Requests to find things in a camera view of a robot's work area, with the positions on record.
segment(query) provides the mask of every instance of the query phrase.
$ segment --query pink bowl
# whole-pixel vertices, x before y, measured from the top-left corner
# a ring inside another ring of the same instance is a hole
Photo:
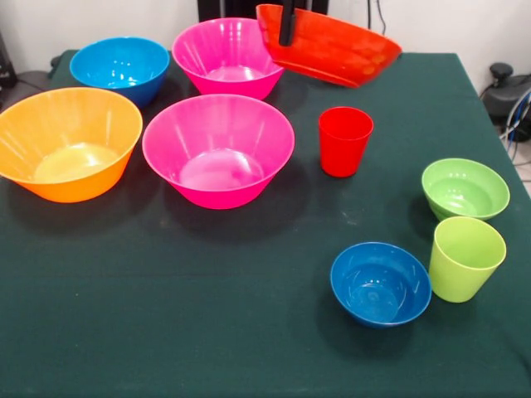
[[[242,95],[200,95],[177,102],[148,124],[149,166],[192,203],[231,209],[254,200],[295,147],[290,121]]]
[[[256,19],[219,18],[183,31],[173,59],[201,94],[239,94],[263,100],[284,68],[273,63]]]

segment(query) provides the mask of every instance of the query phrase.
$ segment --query green bowl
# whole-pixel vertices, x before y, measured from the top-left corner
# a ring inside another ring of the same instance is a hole
[[[430,164],[422,189],[439,220],[468,216],[489,220],[509,204],[504,179],[493,169],[469,159],[447,158]]]

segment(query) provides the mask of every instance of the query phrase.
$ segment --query dark green tablecloth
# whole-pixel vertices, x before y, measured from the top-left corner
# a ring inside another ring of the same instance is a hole
[[[72,54],[53,87],[75,84]],[[145,122],[188,95],[172,64]],[[0,182],[0,396],[531,396],[530,200],[458,58],[405,54],[359,90],[286,72],[267,101],[296,149],[241,209],[189,204],[138,148],[119,184],[86,203]],[[376,126],[349,179],[318,164],[317,119],[335,105]],[[427,266],[436,219],[420,176],[444,157],[509,184],[491,221],[507,260],[468,303],[434,296],[414,323],[357,325],[331,293],[334,257],[382,240]]]

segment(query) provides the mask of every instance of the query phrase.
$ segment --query plastic bowl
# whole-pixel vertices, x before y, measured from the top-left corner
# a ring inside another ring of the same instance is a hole
[[[380,242],[354,245],[330,271],[335,297],[361,324],[389,328],[419,317],[431,299],[424,266],[404,249]]]
[[[422,189],[439,220],[469,216],[489,220],[509,204],[504,179],[484,164],[447,158],[430,164],[422,174]]]
[[[88,87],[33,95],[0,114],[0,175],[63,203],[108,191],[142,133],[134,104]]]
[[[255,19],[198,23],[177,36],[172,53],[201,94],[239,94],[263,100],[284,72],[273,63]]]
[[[290,46],[279,44],[282,6],[256,7],[263,40],[277,65],[337,85],[357,88],[376,78],[402,48],[376,32],[317,12],[295,9]]]
[[[160,44],[141,37],[113,37],[79,50],[70,72],[83,85],[113,90],[142,108],[163,83],[169,53]]]
[[[142,141],[149,166],[192,203],[230,209],[255,199],[290,159],[290,121],[258,99],[200,95],[149,123]]]

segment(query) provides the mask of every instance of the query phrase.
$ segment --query cup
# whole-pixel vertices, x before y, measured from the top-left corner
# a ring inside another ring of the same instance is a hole
[[[350,177],[362,160],[374,122],[360,109],[340,106],[319,117],[321,167],[333,177]]]
[[[433,293],[451,303],[474,297],[504,261],[502,235],[484,221],[450,217],[435,229],[429,275]]]

